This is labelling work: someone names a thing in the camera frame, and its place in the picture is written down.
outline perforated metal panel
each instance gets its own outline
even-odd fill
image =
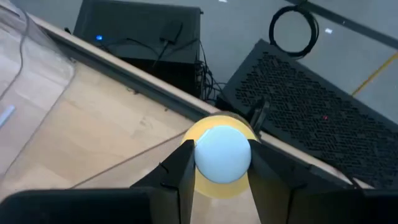
[[[375,187],[396,185],[397,125],[263,40],[224,94],[242,113],[270,96],[266,131]]]

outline ventilated grille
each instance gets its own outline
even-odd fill
[[[267,119],[305,150],[375,187],[394,185],[398,133],[361,113],[289,62],[264,52],[235,90],[244,106],[271,97]]]

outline white ball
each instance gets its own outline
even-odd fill
[[[240,179],[251,162],[249,141],[231,126],[207,130],[195,146],[195,163],[208,180],[228,184]]]

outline gray floor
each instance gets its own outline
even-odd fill
[[[13,0],[36,16],[73,30],[81,0]],[[219,82],[227,82],[253,45],[268,41],[268,27],[275,12],[289,5],[284,0],[141,0],[142,2],[199,6],[201,41],[209,67]],[[342,16],[398,39],[396,0],[312,0]],[[342,90],[351,93],[396,50],[317,16],[319,40],[300,63]],[[309,40],[304,18],[290,13],[276,24],[275,39],[285,50],[298,50]],[[398,123],[398,60],[358,94],[358,99]]]

